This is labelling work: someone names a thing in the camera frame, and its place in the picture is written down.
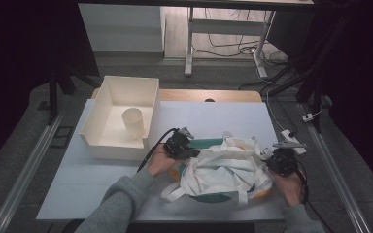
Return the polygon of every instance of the white cup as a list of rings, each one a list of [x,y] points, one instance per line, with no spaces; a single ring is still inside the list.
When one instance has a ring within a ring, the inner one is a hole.
[[[123,123],[125,124],[126,132],[133,138],[141,138],[144,136],[144,120],[142,118],[141,110],[137,108],[130,108],[122,114]]]

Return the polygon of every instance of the white bag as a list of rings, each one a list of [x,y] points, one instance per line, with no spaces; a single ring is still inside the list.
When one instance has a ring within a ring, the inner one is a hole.
[[[209,203],[233,198],[238,205],[246,205],[248,199],[272,186],[260,160],[263,155],[255,138],[224,138],[222,145],[201,150],[198,157],[182,165],[180,182],[165,188],[161,197],[173,202],[187,194]]]

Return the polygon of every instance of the white desk leg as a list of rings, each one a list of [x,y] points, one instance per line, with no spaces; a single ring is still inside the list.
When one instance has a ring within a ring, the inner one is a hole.
[[[262,65],[261,60],[261,53],[262,53],[262,47],[265,43],[266,36],[268,35],[269,27],[271,26],[272,18],[274,17],[275,12],[270,12],[269,17],[265,21],[264,28],[262,31],[262,34],[259,38],[259,46],[255,49],[252,49],[251,52],[253,53],[253,57],[256,64],[256,69],[258,70],[259,76],[263,78],[267,78],[268,75],[266,74],[265,68]]]
[[[187,23],[187,45],[186,45],[186,70],[185,76],[192,76],[192,26],[193,26],[193,8],[189,10],[189,19]]]

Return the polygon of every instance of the gray sleeve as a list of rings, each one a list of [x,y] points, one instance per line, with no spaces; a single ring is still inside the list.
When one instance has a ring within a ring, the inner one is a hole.
[[[319,221],[310,219],[304,205],[289,207],[283,211],[283,214],[286,222],[285,233],[325,232]]]
[[[148,199],[154,177],[146,169],[132,178],[122,177],[105,193],[101,205],[81,224],[78,233],[120,233]]]

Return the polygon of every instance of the white box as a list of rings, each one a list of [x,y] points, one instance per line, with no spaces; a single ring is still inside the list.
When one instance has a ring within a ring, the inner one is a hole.
[[[145,134],[132,139],[122,113],[142,111]],[[142,160],[157,141],[159,79],[105,76],[80,135],[95,158]]]

